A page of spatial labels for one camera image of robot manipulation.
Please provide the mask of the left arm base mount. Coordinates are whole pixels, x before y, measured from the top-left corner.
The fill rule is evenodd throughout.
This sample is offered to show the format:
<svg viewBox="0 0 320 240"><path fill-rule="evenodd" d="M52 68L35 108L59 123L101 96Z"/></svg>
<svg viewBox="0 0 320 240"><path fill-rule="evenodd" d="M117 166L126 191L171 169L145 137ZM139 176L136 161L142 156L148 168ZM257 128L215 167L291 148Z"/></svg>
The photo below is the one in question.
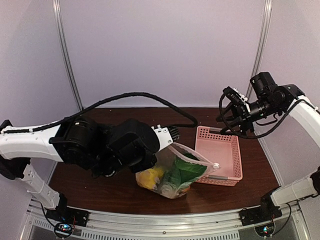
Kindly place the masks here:
<svg viewBox="0 0 320 240"><path fill-rule="evenodd" d="M79 227L86 227L89 219L89 212L86 210L68 207L64 215L61 215L56 210L48 209L45 216L50 220L54 220L56 222L67 223Z"/></svg>

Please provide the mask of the green bok choy toy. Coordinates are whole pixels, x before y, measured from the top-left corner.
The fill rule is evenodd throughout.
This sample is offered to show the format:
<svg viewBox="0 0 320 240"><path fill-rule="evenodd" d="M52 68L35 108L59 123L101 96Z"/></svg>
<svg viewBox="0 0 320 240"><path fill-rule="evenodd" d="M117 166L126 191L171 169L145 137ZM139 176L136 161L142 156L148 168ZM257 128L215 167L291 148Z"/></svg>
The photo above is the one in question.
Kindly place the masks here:
<svg viewBox="0 0 320 240"><path fill-rule="evenodd" d="M191 186L206 172L207 168L206 165L187 162L175 156L170 170L164 173L158 190L166 198L178 198L178 189Z"/></svg>

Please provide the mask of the clear zip top bag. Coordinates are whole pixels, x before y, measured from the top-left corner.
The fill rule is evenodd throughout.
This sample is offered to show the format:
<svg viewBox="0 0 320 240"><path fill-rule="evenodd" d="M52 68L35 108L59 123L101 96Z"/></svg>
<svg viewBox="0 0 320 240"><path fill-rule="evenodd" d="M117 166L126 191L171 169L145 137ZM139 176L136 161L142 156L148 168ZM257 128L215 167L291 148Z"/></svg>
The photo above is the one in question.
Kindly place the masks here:
<svg viewBox="0 0 320 240"><path fill-rule="evenodd" d="M180 143L171 144L155 156L157 163L153 167L135 174L136 183L168 199L185 195L191 184L221 168L218 162Z"/></svg>

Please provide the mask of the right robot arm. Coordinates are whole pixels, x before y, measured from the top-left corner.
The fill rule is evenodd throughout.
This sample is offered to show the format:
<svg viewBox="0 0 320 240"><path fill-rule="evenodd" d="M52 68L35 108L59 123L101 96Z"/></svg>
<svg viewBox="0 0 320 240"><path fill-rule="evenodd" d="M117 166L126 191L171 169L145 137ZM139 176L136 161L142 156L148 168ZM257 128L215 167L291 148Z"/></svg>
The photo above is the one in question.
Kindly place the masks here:
<svg viewBox="0 0 320 240"><path fill-rule="evenodd" d="M278 85L269 72L250 79L255 98L226 87L219 98L221 135L258 140L279 186L260 199L266 221L289 203L320 195L320 109L294 84Z"/></svg>

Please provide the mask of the pink plastic basket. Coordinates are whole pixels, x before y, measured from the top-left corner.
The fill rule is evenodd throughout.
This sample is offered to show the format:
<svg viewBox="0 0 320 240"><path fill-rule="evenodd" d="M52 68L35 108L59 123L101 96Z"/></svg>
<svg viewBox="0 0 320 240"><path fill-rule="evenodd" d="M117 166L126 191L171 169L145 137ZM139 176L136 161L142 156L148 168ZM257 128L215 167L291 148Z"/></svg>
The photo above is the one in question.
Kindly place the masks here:
<svg viewBox="0 0 320 240"><path fill-rule="evenodd" d="M243 179L239 139L233 135L221 135L220 129L198 126L196 129L195 151L220 169L209 173L197 182L201 184L234 187Z"/></svg>

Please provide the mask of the yellow lemon toy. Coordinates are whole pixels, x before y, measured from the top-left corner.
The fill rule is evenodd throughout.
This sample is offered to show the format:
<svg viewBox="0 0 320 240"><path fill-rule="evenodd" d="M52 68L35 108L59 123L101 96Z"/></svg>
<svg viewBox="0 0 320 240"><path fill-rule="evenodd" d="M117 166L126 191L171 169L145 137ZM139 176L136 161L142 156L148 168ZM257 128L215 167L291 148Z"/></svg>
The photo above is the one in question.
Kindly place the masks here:
<svg viewBox="0 0 320 240"><path fill-rule="evenodd" d="M149 168L135 174L137 184L145 189L156 191L165 171L161 167Z"/></svg>

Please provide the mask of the orange mango toy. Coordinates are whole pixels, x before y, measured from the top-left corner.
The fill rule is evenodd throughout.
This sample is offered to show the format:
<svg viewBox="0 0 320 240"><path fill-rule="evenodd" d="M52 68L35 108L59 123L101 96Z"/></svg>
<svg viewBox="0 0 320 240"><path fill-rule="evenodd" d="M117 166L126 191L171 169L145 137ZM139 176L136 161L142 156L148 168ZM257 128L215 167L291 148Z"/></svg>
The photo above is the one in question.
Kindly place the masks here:
<svg viewBox="0 0 320 240"><path fill-rule="evenodd" d="M177 197L181 197L185 194L188 193L188 191L190 190L191 186L188 186L186 188L179 188L178 191L177 191Z"/></svg>

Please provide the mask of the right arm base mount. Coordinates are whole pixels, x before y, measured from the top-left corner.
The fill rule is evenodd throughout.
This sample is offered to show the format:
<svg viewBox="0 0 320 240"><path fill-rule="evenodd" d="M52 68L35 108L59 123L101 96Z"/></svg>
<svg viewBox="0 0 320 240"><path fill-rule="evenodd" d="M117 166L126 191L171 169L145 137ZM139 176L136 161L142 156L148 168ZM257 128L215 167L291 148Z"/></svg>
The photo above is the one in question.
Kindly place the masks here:
<svg viewBox="0 0 320 240"><path fill-rule="evenodd" d="M263 222L270 222L281 217L282 211L279 208L265 210L261 206L243 208L239 211L239 218L242 226L255 225Z"/></svg>

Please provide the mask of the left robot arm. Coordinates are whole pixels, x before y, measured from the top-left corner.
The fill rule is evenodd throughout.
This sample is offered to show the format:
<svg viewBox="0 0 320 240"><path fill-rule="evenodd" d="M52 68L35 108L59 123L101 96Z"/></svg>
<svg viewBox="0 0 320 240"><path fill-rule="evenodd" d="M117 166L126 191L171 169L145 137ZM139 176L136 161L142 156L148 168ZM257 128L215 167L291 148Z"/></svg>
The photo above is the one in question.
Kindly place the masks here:
<svg viewBox="0 0 320 240"><path fill-rule="evenodd" d="M77 165L95 177L112 177L124 168L141 172L156 164L156 153L172 143L166 127L136 119L100 124L85 116L43 126L0 127L0 173L20 181L61 222L72 218L67 199L36 174L31 159Z"/></svg>

